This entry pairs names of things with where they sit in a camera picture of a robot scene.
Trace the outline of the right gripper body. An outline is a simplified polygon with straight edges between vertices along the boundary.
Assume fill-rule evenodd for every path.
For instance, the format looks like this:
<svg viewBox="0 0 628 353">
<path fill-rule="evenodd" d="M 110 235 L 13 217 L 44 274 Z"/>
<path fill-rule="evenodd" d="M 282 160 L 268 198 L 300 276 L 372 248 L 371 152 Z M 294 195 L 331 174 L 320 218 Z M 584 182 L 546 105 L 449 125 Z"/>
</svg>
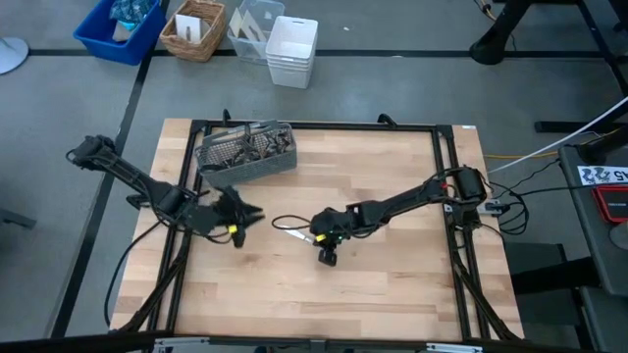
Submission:
<svg viewBox="0 0 628 353">
<path fill-rule="evenodd" d="M 348 209 L 341 212 L 328 207 L 313 216 L 309 231 L 317 241 L 342 241 L 353 236 L 353 221 Z"/>
</svg>

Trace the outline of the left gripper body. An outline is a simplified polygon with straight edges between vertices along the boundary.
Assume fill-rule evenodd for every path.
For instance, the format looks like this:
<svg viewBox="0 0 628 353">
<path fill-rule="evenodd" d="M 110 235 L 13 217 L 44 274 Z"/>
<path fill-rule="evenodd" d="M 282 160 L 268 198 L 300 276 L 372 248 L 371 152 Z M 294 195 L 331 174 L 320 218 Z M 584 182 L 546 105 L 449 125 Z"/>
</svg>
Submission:
<svg viewBox="0 0 628 353">
<path fill-rule="evenodd" d="M 200 206 L 211 210 L 210 220 L 203 221 L 202 227 L 195 232 L 201 236 L 210 236 L 215 227 L 226 227 L 231 236 L 246 236 L 243 219 L 248 210 L 236 207 L 231 197 L 231 188 L 210 188 L 197 194 Z"/>
</svg>

